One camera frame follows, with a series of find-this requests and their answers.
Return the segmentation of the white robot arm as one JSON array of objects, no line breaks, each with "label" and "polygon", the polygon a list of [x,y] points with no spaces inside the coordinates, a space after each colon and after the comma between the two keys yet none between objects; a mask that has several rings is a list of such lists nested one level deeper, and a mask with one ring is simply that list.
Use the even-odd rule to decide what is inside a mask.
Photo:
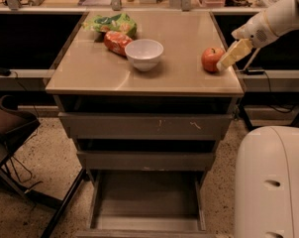
[{"label": "white robot arm", "polygon": [[[223,71],[299,30],[299,0],[279,0],[232,31]],[[243,138],[235,174],[234,238],[299,238],[299,128],[264,126]]]}]

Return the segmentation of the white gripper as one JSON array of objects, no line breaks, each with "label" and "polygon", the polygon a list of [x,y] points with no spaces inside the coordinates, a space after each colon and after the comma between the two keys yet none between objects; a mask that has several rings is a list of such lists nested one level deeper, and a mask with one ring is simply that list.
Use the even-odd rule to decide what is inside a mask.
[{"label": "white gripper", "polygon": [[271,30],[264,12],[251,17],[244,25],[232,31],[234,41],[216,64],[218,71],[224,71],[245,58],[253,48],[263,48],[278,39]]}]

